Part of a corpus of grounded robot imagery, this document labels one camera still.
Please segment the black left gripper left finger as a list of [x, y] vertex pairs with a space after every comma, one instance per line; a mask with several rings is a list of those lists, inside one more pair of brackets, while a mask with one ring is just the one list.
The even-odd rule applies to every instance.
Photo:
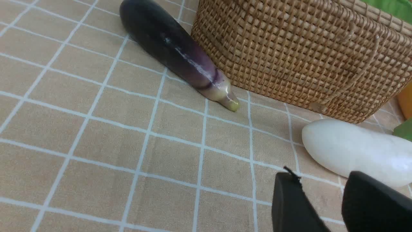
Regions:
[[284, 166], [274, 182], [272, 224], [274, 232], [329, 232], [310, 203], [300, 182], [301, 177]]

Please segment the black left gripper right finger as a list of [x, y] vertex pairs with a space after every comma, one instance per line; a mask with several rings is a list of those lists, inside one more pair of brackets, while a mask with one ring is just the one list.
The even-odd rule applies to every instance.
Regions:
[[410, 198], [360, 171], [344, 188], [342, 217], [349, 232], [410, 232]]

